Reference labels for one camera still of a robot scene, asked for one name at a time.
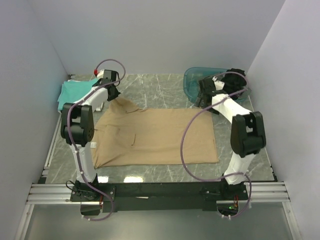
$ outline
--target clear plastic bin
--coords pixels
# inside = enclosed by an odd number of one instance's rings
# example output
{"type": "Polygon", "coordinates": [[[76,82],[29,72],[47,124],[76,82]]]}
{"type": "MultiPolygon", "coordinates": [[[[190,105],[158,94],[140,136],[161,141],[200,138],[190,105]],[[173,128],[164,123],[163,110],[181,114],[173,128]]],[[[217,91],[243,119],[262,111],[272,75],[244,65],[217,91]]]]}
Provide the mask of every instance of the clear plastic bin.
{"type": "MultiPolygon", "coordinates": [[[[199,85],[198,80],[206,76],[225,73],[228,69],[213,68],[213,67],[191,67],[184,73],[183,77],[183,91],[187,95],[190,102],[195,103],[198,93],[199,85]]],[[[248,97],[250,90],[246,91],[236,101],[242,102],[248,97]]]]}

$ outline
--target beige cloth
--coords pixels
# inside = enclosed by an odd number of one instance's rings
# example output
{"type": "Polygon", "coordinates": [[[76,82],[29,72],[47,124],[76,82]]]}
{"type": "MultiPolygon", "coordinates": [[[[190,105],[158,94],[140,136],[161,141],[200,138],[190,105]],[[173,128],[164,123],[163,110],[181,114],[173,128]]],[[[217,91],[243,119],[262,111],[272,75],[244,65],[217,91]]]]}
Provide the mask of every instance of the beige cloth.
{"type": "MultiPolygon", "coordinates": [[[[94,127],[96,148],[91,148],[95,168],[124,165],[181,164],[180,143],[193,108],[140,109],[122,97],[94,127]]],[[[187,164],[217,163],[218,155],[212,116],[200,114],[190,126],[183,144],[187,164]]]]}

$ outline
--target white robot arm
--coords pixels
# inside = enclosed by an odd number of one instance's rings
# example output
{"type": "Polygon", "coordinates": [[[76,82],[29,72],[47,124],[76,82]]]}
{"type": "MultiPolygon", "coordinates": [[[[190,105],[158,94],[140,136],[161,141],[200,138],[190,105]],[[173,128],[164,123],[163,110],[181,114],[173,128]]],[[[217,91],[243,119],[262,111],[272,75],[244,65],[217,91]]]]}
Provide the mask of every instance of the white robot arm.
{"type": "MultiPolygon", "coordinates": [[[[215,81],[214,85],[217,91],[220,91],[223,88],[223,82],[221,81],[215,81]]],[[[214,105],[225,98],[227,99],[224,102],[213,107],[214,110],[218,111],[231,124],[233,124],[231,128],[231,131],[233,132],[231,132],[230,141],[233,153],[229,166],[224,172],[224,175],[239,172],[246,173],[251,161],[254,159],[256,154],[259,153],[259,150],[266,145],[262,115],[259,112],[252,113],[252,111],[240,106],[230,97],[228,97],[227,94],[224,93],[213,96],[211,104],[214,105]],[[233,122],[236,121],[235,117],[243,123],[242,126],[237,126],[237,122],[233,122]],[[238,144],[242,145],[242,150],[239,149],[238,144]]],[[[243,175],[233,175],[226,177],[226,181],[229,185],[236,185],[243,182],[244,180],[245,177],[243,175]]]]}
{"type": "MultiPolygon", "coordinates": [[[[85,178],[88,180],[89,183],[92,183],[95,178],[97,177],[97,172],[93,166],[92,162],[92,155],[91,155],[91,140],[94,136],[94,120],[92,112],[94,110],[101,111],[106,100],[110,101],[116,98],[120,93],[115,88],[114,85],[111,85],[109,88],[100,88],[98,89],[99,85],[103,85],[106,81],[114,82],[116,80],[116,76],[118,73],[116,71],[111,70],[101,70],[97,74],[97,78],[99,79],[98,84],[93,86],[91,91],[88,92],[84,97],[79,99],[77,102],[83,100],[86,96],[95,92],[91,97],[89,97],[85,102],[78,105],[75,108],[71,115],[72,119],[72,126],[74,128],[75,134],[72,135],[74,140],[76,141],[76,147],[79,153],[79,160],[83,169],[83,174],[85,178]]],[[[69,144],[73,157],[75,160],[76,166],[76,180],[84,183],[84,180],[81,176],[81,171],[79,169],[77,153],[75,147],[70,143],[69,135],[67,131],[67,115],[72,103],[66,103],[62,109],[62,121],[61,121],[61,136],[66,139],[66,142],[69,144]]]]}

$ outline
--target teal towel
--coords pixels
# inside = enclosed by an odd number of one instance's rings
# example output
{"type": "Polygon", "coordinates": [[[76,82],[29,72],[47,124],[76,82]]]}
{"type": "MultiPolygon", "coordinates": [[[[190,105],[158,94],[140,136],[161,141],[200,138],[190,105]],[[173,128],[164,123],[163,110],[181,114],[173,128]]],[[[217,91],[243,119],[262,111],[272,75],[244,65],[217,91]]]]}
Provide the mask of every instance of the teal towel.
{"type": "Polygon", "coordinates": [[[65,103],[74,103],[83,98],[97,81],[97,78],[90,81],[65,81],[58,98],[58,111],[62,110],[65,103]]]}

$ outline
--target purple cable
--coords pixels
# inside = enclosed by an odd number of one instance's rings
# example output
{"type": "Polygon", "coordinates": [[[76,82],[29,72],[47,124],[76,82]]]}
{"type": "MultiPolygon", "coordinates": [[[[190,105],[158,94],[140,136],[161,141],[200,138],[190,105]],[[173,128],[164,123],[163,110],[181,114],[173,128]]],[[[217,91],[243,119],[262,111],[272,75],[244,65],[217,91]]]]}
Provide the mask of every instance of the purple cable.
{"type": "Polygon", "coordinates": [[[108,194],[106,194],[106,193],[100,191],[99,189],[95,188],[94,186],[90,185],[90,183],[89,183],[88,180],[86,179],[85,174],[84,174],[84,170],[83,170],[83,168],[82,168],[81,161],[80,161],[79,149],[78,149],[78,147],[77,147],[77,145],[76,145],[76,143],[75,143],[74,138],[72,137],[70,120],[71,120],[71,112],[72,112],[72,110],[73,110],[76,106],[84,103],[88,98],[90,98],[93,94],[95,94],[97,90],[102,89],[102,88],[107,87],[107,86],[110,86],[110,85],[115,84],[115,83],[119,83],[122,79],[124,79],[124,77],[125,77],[125,75],[126,75],[126,68],[125,68],[125,66],[124,66],[121,62],[119,62],[118,60],[115,60],[115,59],[105,59],[105,60],[101,61],[95,69],[98,69],[98,67],[99,67],[102,63],[107,62],[107,61],[113,61],[113,62],[116,62],[116,63],[118,63],[118,64],[121,65],[121,67],[123,68],[123,75],[122,75],[122,77],[121,77],[118,81],[109,82],[109,83],[106,83],[106,84],[104,84],[104,85],[101,85],[101,86],[97,87],[94,91],[92,91],[90,94],[88,94],[83,100],[78,101],[78,102],[76,102],[75,104],[73,104],[73,105],[70,107],[70,109],[69,109],[69,111],[68,111],[68,114],[67,114],[67,130],[68,130],[68,135],[69,135],[69,138],[70,138],[70,141],[71,141],[72,145],[74,146],[74,150],[75,150],[75,152],[76,152],[76,160],[77,160],[77,163],[78,163],[78,166],[79,166],[80,173],[82,173],[82,174],[81,174],[81,177],[82,177],[83,181],[85,182],[85,184],[87,184],[87,186],[88,186],[89,188],[91,188],[92,190],[94,190],[94,191],[100,193],[101,195],[107,197],[107,198],[109,199],[109,201],[111,202],[111,211],[110,211],[106,216],[104,216],[104,217],[102,217],[102,218],[92,218],[92,219],[89,218],[89,217],[87,217],[87,216],[85,216],[84,218],[85,218],[85,219],[88,219],[89,221],[102,221],[102,220],[105,220],[105,219],[107,219],[108,217],[110,217],[110,215],[111,215],[111,214],[113,213],[113,211],[114,211],[115,203],[114,203],[113,199],[112,199],[108,194]]]}
{"type": "MultiPolygon", "coordinates": [[[[235,72],[235,71],[227,71],[227,72],[223,72],[223,73],[219,73],[219,74],[216,74],[214,75],[215,77],[218,77],[220,75],[224,75],[224,74],[237,74],[239,76],[241,76],[242,78],[244,78],[244,80],[246,81],[247,85],[248,85],[248,79],[238,73],[238,72],[235,72]]],[[[221,101],[215,103],[215,104],[212,104],[210,106],[207,106],[206,108],[202,109],[200,112],[198,112],[196,115],[194,115],[194,117],[190,120],[190,122],[187,124],[184,132],[183,132],[183,135],[182,135],[182,139],[181,139],[181,144],[180,144],[180,157],[181,157],[181,162],[182,162],[182,165],[184,167],[184,169],[186,170],[186,172],[191,176],[193,177],[194,179],[197,179],[198,181],[201,181],[201,182],[219,182],[221,179],[225,179],[227,177],[230,177],[230,176],[233,176],[233,175],[244,175],[247,179],[248,179],[248,182],[249,182],[249,196],[248,196],[248,200],[245,204],[245,206],[243,207],[243,209],[241,209],[241,211],[239,211],[236,215],[234,216],[231,216],[231,218],[235,218],[235,217],[238,217],[240,214],[242,214],[249,206],[250,204],[250,199],[251,199],[251,190],[252,190],[252,183],[251,183],[251,180],[249,178],[249,176],[246,174],[246,173],[243,173],[243,172],[234,172],[234,173],[230,173],[230,174],[227,174],[227,175],[224,175],[224,176],[221,176],[221,177],[218,177],[218,178],[215,178],[215,179],[204,179],[204,178],[200,178],[198,176],[195,176],[187,167],[186,163],[185,163],[185,159],[184,159],[184,154],[183,154],[183,147],[184,147],[184,141],[185,141],[185,137],[186,137],[186,134],[187,134],[187,131],[188,129],[190,128],[191,124],[193,123],[193,121],[200,115],[202,114],[203,112],[223,103],[225,100],[227,100],[229,97],[232,97],[234,95],[238,95],[238,94],[241,94],[243,92],[245,92],[248,88],[243,88],[239,91],[235,91],[231,94],[229,94],[227,97],[225,97],[224,99],[222,99],[221,101]]]]}

